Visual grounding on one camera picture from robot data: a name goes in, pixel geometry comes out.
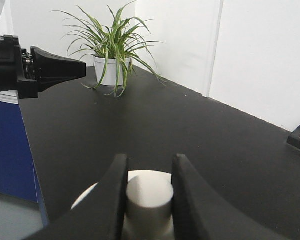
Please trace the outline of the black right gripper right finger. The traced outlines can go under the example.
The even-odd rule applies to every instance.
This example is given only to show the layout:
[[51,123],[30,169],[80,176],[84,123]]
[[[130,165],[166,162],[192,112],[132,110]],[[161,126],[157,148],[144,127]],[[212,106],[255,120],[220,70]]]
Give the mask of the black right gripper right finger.
[[222,198],[184,154],[172,158],[174,237],[177,240],[283,240]]

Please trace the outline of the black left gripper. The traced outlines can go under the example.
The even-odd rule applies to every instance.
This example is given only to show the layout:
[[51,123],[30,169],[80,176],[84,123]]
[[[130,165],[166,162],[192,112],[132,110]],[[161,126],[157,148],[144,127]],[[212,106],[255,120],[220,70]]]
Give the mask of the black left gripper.
[[19,38],[0,37],[0,92],[17,91],[19,99],[32,99],[55,85],[84,78],[86,63],[31,46],[21,48]]

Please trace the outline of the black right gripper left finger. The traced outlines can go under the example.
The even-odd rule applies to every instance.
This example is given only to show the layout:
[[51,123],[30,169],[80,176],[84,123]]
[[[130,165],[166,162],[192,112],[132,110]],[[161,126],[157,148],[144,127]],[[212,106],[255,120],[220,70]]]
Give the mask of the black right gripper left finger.
[[28,240],[120,240],[127,203],[128,156],[117,154],[93,190]]

